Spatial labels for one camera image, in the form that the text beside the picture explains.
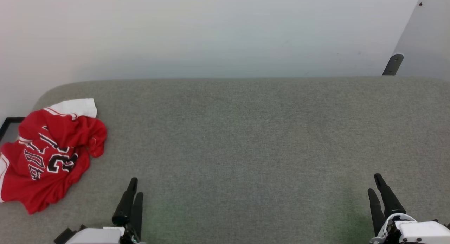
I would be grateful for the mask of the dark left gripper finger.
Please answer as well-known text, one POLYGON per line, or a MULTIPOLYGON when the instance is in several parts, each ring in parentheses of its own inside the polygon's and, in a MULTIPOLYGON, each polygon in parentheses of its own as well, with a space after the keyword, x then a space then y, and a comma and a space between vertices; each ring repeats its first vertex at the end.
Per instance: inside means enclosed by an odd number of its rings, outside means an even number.
POLYGON ((128 188, 123 193, 120 202, 111 219, 116 226, 124 226, 131 220, 133 203, 137 192, 138 178, 133 177, 130 180, 128 188))
POLYGON ((142 231, 142 212, 143 212, 143 192, 138 192, 135 196, 131 209, 130 225, 134 231, 136 241, 141 241, 142 231))

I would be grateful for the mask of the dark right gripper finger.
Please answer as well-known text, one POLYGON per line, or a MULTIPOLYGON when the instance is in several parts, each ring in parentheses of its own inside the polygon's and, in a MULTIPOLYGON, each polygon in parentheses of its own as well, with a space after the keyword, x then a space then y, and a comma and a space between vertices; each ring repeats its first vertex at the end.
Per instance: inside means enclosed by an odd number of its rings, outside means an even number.
POLYGON ((370 206, 370 213, 372 217, 372 224, 373 224, 373 231, 374 234, 377 236, 380 232, 381 228, 383 227, 386 219, 384 216, 383 211, 381 210, 381 203, 378 199, 378 196, 372 188, 369 188, 367 190, 368 197, 369 197, 369 206, 370 206))
POLYGON ((379 173, 374 174, 376 187, 381 194, 381 199, 384 204, 384 216, 388 218, 392 214, 402 213, 406 214, 406 210, 392 191, 389 185, 384 181, 384 178, 379 173))

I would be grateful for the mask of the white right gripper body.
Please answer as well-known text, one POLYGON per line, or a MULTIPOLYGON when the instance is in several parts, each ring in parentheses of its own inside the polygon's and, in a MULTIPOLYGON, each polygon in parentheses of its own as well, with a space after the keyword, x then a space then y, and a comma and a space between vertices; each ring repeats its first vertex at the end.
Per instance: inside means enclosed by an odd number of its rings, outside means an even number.
POLYGON ((418 222, 407 214, 395 213, 370 244, 450 244, 450 226, 437 220, 418 222))

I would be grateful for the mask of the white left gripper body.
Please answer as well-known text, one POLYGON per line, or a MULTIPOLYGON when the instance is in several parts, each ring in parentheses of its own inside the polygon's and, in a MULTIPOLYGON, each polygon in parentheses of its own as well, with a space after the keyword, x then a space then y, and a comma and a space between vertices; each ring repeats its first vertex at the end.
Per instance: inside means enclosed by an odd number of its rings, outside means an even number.
POLYGON ((146 244, 134 230, 124 227, 84 228, 65 244, 146 244))

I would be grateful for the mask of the red white Bulls jersey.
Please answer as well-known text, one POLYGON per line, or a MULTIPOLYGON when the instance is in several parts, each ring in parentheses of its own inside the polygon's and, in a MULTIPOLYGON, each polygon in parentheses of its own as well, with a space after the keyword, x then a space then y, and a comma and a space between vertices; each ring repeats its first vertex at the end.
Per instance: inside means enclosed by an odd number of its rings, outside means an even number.
POLYGON ((0 148, 0 203, 20 202, 29 214, 57 203, 103 155, 106 138, 92 98, 31 112, 0 148))

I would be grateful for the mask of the black framed panel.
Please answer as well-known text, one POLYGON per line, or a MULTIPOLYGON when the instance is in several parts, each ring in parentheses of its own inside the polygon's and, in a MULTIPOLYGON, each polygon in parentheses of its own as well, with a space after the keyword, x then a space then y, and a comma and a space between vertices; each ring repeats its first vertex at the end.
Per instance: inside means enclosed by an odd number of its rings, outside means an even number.
POLYGON ((0 127, 0 142, 3 140, 9 126, 13 123, 19 124, 25 119, 24 116, 21 117, 7 117, 0 127))

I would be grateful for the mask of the white door panel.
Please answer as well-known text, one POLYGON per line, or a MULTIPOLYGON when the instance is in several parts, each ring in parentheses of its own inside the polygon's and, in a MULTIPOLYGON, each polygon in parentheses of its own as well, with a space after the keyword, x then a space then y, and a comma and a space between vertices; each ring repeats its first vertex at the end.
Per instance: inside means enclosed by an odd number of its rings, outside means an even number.
POLYGON ((418 0, 394 53, 404 55, 396 76, 450 82, 450 0, 418 0))

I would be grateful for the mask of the grey metal post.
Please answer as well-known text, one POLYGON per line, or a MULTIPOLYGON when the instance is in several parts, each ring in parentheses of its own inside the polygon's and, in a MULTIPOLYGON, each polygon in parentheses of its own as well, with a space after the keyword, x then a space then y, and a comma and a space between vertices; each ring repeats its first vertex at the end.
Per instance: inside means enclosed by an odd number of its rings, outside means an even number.
POLYGON ((382 73, 382 76, 395 76, 400 68, 404 60, 404 55, 401 53, 396 53, 391 56, 389 59, 387 66, 382 73))

